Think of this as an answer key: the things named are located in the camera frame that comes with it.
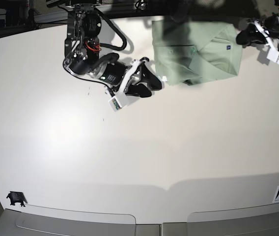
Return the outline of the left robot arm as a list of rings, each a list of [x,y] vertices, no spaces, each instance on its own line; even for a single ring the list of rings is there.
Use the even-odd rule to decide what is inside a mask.
[[[279,0],[275,1],[279,9]],[[273,13],[269,17],[247,20],[247,27],[236,36],[238,45],[247,47],[255,44],[275,47],[279,51],[279,13]]]

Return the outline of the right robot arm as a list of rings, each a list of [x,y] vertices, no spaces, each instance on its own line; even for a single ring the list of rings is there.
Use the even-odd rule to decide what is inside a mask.
[[[119,94],[147,98],[163,88],[162,82],[146,66],[149,58],[134,60],[131,65],[119,61],[119,52],[127,46],[127,38],[98,9],[95,0],[66,0],[67,37],[64,41],[63,69],[77,79],[88,75],[89,82],[101,84],[111,97]],[[121,46],[102,43],[99,34],[106,22],[122,40]]]

